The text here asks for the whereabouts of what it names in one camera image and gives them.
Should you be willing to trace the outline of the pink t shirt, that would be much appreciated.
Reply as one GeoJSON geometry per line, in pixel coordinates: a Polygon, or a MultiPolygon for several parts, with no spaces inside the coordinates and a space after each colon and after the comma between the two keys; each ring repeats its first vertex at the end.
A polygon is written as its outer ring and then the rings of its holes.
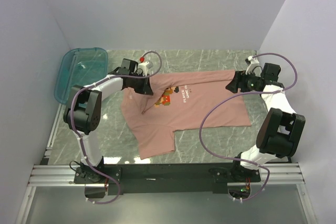
{"type": "Polygon", "coordinates": [[[234,70],[156,74],[150,78],[153,95],[124,89],[121,111],[138,141],[140,158],[173,152],[175,131],[250,126],[242,97],[232,98],[207,116],[214,106],[232,97],[225,87],[234,75],[234,70]]]}

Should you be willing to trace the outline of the teal transparent plastic bin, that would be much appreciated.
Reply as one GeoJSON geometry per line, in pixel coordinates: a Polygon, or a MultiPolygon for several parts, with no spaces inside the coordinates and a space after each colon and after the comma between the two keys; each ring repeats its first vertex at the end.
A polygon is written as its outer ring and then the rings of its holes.
{"type": "Polygon", "coordinates": [[[67,52],[62,59],[54,97],[66,104],[72,86],[86,86],[103,79],[108,70],[108,53],[103,48],[77,48],[67,52]]]}

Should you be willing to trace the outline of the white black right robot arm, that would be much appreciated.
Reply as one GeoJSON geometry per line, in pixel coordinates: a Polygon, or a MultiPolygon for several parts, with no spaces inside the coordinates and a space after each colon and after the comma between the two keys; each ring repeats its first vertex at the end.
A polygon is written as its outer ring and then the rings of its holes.
{"type": "Polygon", "coordinates": [[[236,71],[233,80],[226,86],[232,93],[238,91],[262,91],[268,114],[257,134],[256,144],[239,155],[241,161],[232,166],[230,175],[241,182],[249,170],[257,170],[258,165],[275,159],[292,157],[299,145],[306,119],[290,106],[284,86],[278,82],[281,67],[266,63],[261,74],[253,70],[236,71]]]}

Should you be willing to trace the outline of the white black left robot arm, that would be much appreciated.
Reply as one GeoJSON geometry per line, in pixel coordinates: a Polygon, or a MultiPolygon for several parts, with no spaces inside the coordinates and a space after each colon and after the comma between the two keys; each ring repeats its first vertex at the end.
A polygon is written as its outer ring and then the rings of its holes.
{"type": "Polygon", "coordinates": [[[152,95],[149,77],[154,74],[152,62],[140,58],[140,62],[123,59],[106,77],[86,86],[71,88],[64,112],[64,122],[73,131],[81,151],[80,170],[76,175],[93,183],[104,178],[109,180],[104,170],[103,155],[95,135],[105,98],[125,88],[132,88],[138,94],[152,95]]]}

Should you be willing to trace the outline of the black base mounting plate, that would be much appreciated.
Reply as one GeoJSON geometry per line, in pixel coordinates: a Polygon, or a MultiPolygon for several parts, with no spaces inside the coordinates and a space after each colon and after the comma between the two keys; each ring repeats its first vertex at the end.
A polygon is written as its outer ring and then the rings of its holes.
{"type": "Polygon", "coordinates": [[[108,194],[212,192],[226,194],[229,183],[260,182],[260,173],[236,163],[195,164],[105,164],[98,170],[106,179],[82,164],[74,183],[108,184],[108,194]]]}

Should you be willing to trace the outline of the aluminium front frame rail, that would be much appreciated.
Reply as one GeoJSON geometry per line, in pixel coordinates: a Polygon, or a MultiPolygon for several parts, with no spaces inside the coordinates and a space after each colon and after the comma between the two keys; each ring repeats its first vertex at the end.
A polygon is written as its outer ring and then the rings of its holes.
{"type": "MultiPolygon", "coordinates": [[[[278,163],[266,164],[270,170],[268,185],[299,185],[304,184],[299,164],[278,163]]],[[[75,172],[67,165],[35,165],[28,180],[28,187],[62,187],[84,184],[74,183],[75,172]]]]}

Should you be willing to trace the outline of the aluminium left side rail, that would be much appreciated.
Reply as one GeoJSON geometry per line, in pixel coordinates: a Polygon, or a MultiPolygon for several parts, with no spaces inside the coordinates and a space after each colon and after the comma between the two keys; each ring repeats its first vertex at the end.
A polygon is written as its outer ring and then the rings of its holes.
{"type": "Polygon", "coordinates": [[[44,153],[44,156],[42,157],[42,159],[39,163],[40,165],[48,165],[48,161],[50,159],[52,147],[54,145],[55,137],[56,137],[56,134],[57,134],[57,129],[58,129],[59,123],[62,119],[64,108],[65,108],[65,106],[60,104],[58,109],[57,109],[57,113],[56,113],[56,116],[55,116],[55,119],[54,119],[54,122],[53,122],[53,125],[52,125],[52,128],[51,128],[51,132],[50,132],[50,135],[49,135],[49,139],[48,139],[48,142],[47,142],[45,153],[44,153]]]}

